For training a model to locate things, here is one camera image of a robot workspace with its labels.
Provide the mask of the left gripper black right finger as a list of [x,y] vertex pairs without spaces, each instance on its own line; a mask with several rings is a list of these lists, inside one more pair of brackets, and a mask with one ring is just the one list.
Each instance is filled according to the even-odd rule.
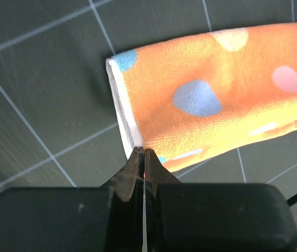
[[263,183],[183,183],[145,150],[148,251],[297,251],[281,192]]

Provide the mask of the orange polka dot towel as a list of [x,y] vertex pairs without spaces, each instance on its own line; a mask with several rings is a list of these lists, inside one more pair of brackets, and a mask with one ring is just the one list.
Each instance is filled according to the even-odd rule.
[[106,60],[126,157],[172,172],[297,130],[297,23],[225,29]]

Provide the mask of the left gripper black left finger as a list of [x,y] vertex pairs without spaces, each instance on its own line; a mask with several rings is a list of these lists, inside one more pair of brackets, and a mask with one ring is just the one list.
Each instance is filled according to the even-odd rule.
[[144,151],[100,187],[0,193],[0,251],[141,251]]

